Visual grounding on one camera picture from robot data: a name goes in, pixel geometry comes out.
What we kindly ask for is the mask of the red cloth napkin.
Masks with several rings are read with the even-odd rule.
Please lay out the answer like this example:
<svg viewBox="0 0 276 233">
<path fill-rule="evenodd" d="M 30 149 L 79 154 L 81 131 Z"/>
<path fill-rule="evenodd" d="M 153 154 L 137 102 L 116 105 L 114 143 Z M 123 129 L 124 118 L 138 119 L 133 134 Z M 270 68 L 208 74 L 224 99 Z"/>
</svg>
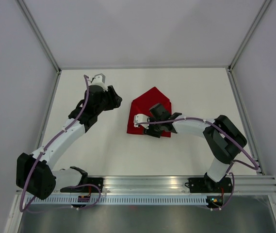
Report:
<svg viewBox="0 0 276 233">
<path fill-rule="evenodd" d="M 135 127 L 133 123 L 134 116 L 137 114 L 144 114 L 148 117 L 153 117 L 149 110 L 158 103 L 162 104 L 164 108 L 172 114 L 172 104 L 170 99 L 156 87 L 151 88 L 141 96 L 134 99 L 130 106 L 127 133 L 136 135 L 150 133 L 152 136 L 158 137 L 159 132 L 154 131 L 154 125 L 150 125 L 149 129 L 146 129 L 143 126 Z"/>
</svg>

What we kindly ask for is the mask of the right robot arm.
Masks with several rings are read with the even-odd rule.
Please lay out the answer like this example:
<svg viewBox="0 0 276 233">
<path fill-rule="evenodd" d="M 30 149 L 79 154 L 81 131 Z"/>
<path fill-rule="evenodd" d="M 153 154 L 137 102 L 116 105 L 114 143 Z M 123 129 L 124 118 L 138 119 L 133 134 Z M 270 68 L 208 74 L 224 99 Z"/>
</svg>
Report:
<svg viewBox="0 0 276 233">
<path fill-rule="evenodd" d="M 186 133 L 207 141 L 214 158 L 202 178 L 188 178 L 185 186 L 191 193 L 232 191 L 232 181 L 227 177 L 227 170 L 246 146 L 247 140 L 227 116 L 201 119 L 178 112 L 171 114 L 160 103 L 149 111 L 150 116 L 137 114 L 133 120 L 135 127 L 143 127 L 144 135 L 160 138 L 164 133 Z"/>
</svg>

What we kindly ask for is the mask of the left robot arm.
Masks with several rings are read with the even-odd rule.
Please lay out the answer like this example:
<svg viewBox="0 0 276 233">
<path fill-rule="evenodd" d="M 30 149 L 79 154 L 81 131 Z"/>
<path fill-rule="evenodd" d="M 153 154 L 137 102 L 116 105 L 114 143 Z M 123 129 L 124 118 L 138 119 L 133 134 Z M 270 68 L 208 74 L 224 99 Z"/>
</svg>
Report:
<svg viewBox="0 0 276 233">
<path fill-rule="evenodd" d="M 74 188 L 84 192 L 88 188 L 88 173 L 76 166 L 54 170 L 66 150 L 83 136 L 103 111 L 120 107 L 122 98 L 113 86 L 92 84 L 85 91 L 85 98 L 68 115 L 64 129 L 56 139 L 31 154 L 22 153 L 17 159 L 16 185 L 44 200 L 54 190 L 69 192 Z"/>
</svg>

